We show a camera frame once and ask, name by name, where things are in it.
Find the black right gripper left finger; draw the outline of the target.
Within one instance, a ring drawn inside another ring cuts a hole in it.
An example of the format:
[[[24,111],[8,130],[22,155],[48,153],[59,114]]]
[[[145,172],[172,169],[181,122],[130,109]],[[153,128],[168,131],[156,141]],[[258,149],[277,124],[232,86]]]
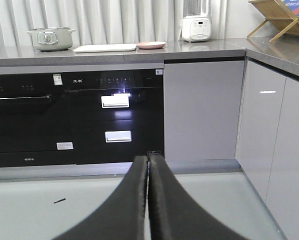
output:
[[[136,156],[113,193],[88,217],[56,240],[143,240],[148,158]]]

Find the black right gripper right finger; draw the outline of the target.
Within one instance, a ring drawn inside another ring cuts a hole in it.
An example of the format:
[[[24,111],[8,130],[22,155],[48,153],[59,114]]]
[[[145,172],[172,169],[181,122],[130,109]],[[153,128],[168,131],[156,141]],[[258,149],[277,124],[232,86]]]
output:
[[[202,208],[161,155],[149,159],[148,211],[153,240],[243,240]]]

